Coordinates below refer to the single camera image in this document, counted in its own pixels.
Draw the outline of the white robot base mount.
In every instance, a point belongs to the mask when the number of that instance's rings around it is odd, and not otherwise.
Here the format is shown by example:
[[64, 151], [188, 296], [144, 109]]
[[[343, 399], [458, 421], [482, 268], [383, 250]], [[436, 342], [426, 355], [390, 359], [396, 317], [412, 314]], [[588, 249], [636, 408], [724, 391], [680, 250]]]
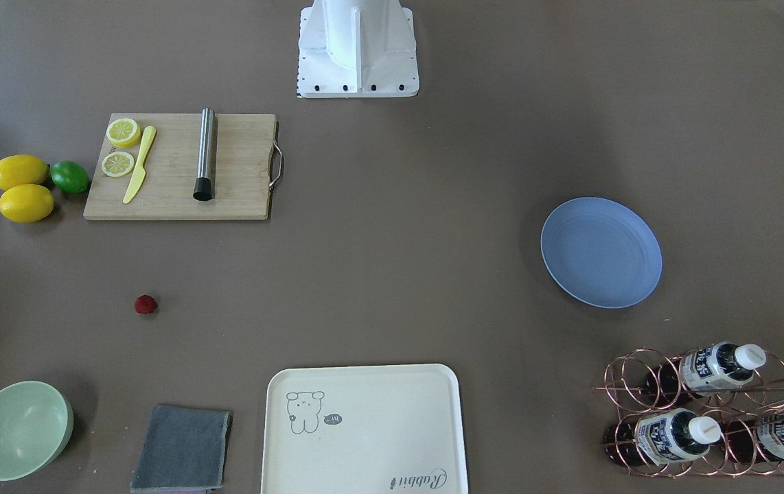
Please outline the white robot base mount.
[[300, 11], [296, 95], [396, 98], [419, 93], [413, 12], [398, 1], [314, 1]]

